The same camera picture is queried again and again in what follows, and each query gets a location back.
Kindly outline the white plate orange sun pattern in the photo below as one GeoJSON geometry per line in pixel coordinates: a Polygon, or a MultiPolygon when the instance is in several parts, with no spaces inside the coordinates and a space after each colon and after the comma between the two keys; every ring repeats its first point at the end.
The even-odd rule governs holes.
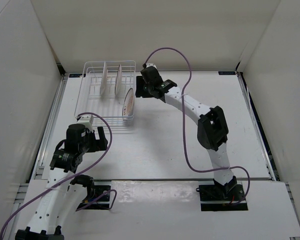
{"type": "Polygon", "coordinates": [[[134,90],[133,88],[130,88],[125,96],[124,103],[123,103],[123,108],[122,108],[123,117],[130,117],[133,115],[134,104],[135,104],[134,90]]]}

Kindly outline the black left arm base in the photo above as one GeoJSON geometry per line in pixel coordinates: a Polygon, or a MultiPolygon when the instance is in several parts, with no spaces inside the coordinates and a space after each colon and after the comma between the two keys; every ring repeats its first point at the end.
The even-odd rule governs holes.
{"type": "MultiPolygon", "coordinates": [[[[84,206],[86,206],[88,203],[92,202],[94,199],[99,197],[99,195],[109,191],[111,189],[110,185],[95,185],[94,186],[94,195],[90,196],[88,199],[83,200],[77,207],[77,209],[80,209],[84,206]]],[[[107,193],[103,197],[99,199],[99,201],[93,203],[92,205],[88,206],[84,210],[108,210],[110,207],[110,193],[107,193]]]]}

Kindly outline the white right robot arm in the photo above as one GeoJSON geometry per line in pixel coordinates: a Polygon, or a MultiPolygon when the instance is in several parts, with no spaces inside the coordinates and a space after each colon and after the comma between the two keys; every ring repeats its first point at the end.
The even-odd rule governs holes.
{"type": "Polygon", "coordinates": [[[154,65],[143,65],[136,77],[137,98],[155,98],[182,112],[182,135],[185,135],[185,117],[197,125],[197,140],[207,150],[213,168],[214,193],[220,200],[228,199],[237,179],[230,169],[227,154],[228,125],[221,107],[206,106],[194,98],[182,94],[182,90],[170,79],[163,80],[154,65]]]}

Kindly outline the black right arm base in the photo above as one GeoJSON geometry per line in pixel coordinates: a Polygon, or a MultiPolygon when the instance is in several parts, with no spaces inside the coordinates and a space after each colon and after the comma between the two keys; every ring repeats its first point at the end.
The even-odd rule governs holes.
{"type": "Polygon", "coordinates": [[[245,195],[242,184],[237,184],[228,194],[224,195],[215,185],[199,185],[200,209],[202,212],[247,211],[248,204],[242,200],[245,195]]]}

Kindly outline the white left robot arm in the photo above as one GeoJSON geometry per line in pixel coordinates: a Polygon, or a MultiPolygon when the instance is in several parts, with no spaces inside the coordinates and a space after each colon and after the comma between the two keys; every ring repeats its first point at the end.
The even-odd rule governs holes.
{"type": "Polygon", "coordinates": [[[94,180],[78,172],[86,153],[109,150],[111,141],[102,126],[93,130],[88,122],[68,126],[65,139],[55,147],[46,189],[39,196],[25,203],[38,200],[38,206],[25,229],[15,234],[17,240],[63,240],[63,224],[70,212],[76,211],[81,200],[90,200],[95,194],[94,180]]]}

